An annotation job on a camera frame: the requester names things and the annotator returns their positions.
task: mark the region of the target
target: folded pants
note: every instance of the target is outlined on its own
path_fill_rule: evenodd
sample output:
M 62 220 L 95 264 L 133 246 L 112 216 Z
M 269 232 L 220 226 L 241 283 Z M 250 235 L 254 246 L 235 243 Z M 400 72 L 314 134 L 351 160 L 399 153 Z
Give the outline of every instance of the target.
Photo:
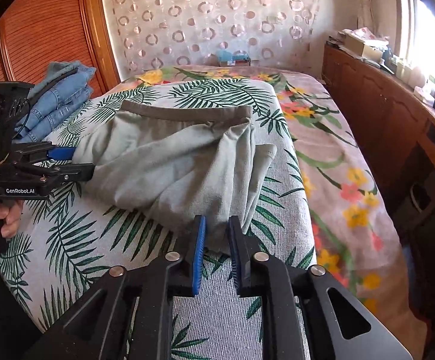
M 125 100 L 115 117 L 82 138 L 75 163 L 94 163 L 84 190 L 118 208 L 142 210 L 179 234 L 205 215 L 206 246 L 228 251 L 225 227 L 247 231 L 272 144 L 256 145 L 252 108 L 175 109 Z

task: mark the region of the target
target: bedspread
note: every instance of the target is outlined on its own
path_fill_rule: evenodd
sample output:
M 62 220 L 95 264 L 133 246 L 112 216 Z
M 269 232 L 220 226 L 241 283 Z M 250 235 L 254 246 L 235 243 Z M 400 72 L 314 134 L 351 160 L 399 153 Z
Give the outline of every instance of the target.
M 317 262 L 357 296 L 415 359 L 422 358 L 427 329 L 409 309 L 398 235 L 348 123 L 317 80 L 262 67 L 186 66 L 149 71 L 117 90 L 223 78 L 262 80 L 274 87 L 294 141 L 298 164 L 289 157 L 288 165 L 305 189 Z
M 173 81 L 190 75 L 193 80 L 151 86 L 148 83 L 163 83 L 163 72 L 147 73 L 147 82 L 122 84 L 86 102 L 46 139 L 77 145 L 83 135 L 113 118 L 124 99 L 173 108 L 251 105 L 255 142 L 274 144 L 277 153 L 245 231 L 258 237 L 263 250 L 287 264 L 307 268 L 315 263 L 302 177 L 272 85 L 240 77 L 213 80 L 198 73 L 169 72 Z M 0 273 L 44 331 L 110 267 L 147 265 L 170 250 L 174 241 L 172 229 L 138 210 L 109 207 L 72 183 L 54 190 L 47 200 L 26 202 L 19 232 L 0 255 Z M 174 300 L 172 358 L 260 359 L 260 299 L 237 297 L 228 256 L 206 251 L 204 261 L 199 296 Z

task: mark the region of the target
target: metal screw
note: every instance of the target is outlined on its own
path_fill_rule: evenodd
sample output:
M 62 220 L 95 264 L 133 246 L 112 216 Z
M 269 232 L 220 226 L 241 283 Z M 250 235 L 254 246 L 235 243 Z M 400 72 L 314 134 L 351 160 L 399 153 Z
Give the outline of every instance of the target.
M 113 278 L 117 278 L 118 276 L 122 276 L 125 273 L 125 269 L 121 267 L 120 265 L 116 265 L 113 268 L 109 269 L 109 274 Z
M 310 272 L 314 275 L 314 276 L 322 276 L 326 273 L 326 268 L 324 268 L 324 266 L 321 265 L 313 265 L 310 268 Z
M 166 253 L 166 260 L 168 261 L 178 261 L 180 258 L 180 254 L 176 251 L 170 251 Z
M 259 251 L 259 252 L 254 254 L 254 259 L 256 261 L 267 261 L 267 260 L 269 260 L 269 254 L 267 254 L 263 251 Z

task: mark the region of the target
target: brown cabinet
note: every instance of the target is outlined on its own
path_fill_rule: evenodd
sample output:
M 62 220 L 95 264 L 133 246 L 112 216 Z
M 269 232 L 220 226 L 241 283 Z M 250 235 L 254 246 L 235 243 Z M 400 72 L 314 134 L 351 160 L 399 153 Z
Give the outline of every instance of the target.
M 401 185 L 407 159 L 422 135 L 426 115 L 410 90 L 391 76 L 325 48 L 323 78 L 329 93 L 351 127 L 383 196 L 397 202 L 407 185 Z

